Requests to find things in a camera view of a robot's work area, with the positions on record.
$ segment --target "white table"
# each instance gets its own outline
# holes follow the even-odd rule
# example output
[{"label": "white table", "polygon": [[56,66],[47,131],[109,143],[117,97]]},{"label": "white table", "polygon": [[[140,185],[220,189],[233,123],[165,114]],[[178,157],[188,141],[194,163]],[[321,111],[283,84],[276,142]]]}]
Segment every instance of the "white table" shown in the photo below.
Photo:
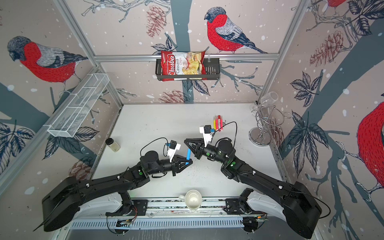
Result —
[{"label": "white table", "polygon": [[[150,141],[166,137],[181,144],[176,152],[187,156],[186,138],[202,138],[199,127],[213,125],[213,117],[222,115],[227,123],[236,121],[236,156],[258,171],[281,180],[278,168],[269,147],[257,147],[248,139],[248,132],[256,126],[251,116],[249,103],[217,104],[141,104],[125,105],[117,120],[111,137],[121,146],[118,152],[105,148],[93,179],[106,177],[125,171],[127,166],[134,166],[140,161],[140,149]],[[224,127],[217,132],[213,144],[222,137],[229,137],[232,143],[235,136],[235,124]],[[142,154],[154,150],[160,159],[165,140],[161,139],[147,146]],[[203,197],[236,197],[246,184],[227,179],[220,171],[219,162],[200,160],[191,155],[193,164],[176,174],[169,172],[166,176],[153,179],[143,187],[129,191],[131,197],[178,197],[191,189],[200,191]]]}]

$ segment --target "jar lid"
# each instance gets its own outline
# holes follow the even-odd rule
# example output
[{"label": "jar lid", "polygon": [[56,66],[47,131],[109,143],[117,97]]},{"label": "jar lid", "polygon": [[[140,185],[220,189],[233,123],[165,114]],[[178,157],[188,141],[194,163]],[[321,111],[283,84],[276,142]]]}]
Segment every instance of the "jar lid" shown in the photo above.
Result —
[{"label": "jar lid", "polygon": [[107,145],[111,145],[113,143],[113,139],[112,138],[107,138],[107,140],[105,140],[105,143]]}]

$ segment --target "chip bag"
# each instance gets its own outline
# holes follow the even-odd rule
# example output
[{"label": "chip bag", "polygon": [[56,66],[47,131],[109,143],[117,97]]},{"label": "chip bag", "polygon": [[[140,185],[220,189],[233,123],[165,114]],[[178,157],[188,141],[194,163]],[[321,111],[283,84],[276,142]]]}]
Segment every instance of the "chip bag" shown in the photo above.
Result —
[{"label": "chip bag", "polygon": [[[161,67],[163,75],[193,75],[206,74],[203,60],[203,52],[170,52],[161,51]],[[186,80],[186,78],[164,78],[162,81]]]}]

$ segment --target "white cup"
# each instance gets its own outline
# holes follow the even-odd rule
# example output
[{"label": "white cup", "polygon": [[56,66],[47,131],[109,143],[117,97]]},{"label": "white cup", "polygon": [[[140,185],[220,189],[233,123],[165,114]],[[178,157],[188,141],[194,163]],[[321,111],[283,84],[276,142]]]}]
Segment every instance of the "white cup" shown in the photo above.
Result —
[{"label": "white cup", "polygon": [[197,210],[201,205],[201,194],[197,190],[190,190],[185,196],[180,195],[179,198],[185,201],[189,210]]}]

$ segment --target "wallpaper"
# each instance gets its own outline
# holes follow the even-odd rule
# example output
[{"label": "wallpaper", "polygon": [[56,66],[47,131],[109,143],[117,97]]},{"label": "wallpaper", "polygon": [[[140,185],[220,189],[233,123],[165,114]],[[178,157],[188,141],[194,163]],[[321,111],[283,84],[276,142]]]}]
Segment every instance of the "wallpaper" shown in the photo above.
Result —
[{"label": "wallpaper", "polygon": [[384,235],[383,9],[312,0],[270,88],[292,115],[274,133],[289,178],[331,208],[324,239]]},{"label": "wallpaper", "polygon": [[[92,66],[51,1],[2,1],[0,33],[2,177]],[[0,197],[1,239],[50,237],[32,232],[43,221],[42,198],[67,176],[88,176],[118,110],[104,90],[73,138],[43,142]]]},{"label": "wallpaper", "polygon": [[[277,53],[297,0],[68,0],[96,55]],[[273,61],[221,61],[218,81],[159,82],[155,63],[102,63],[125,103],[255,101]]]}]

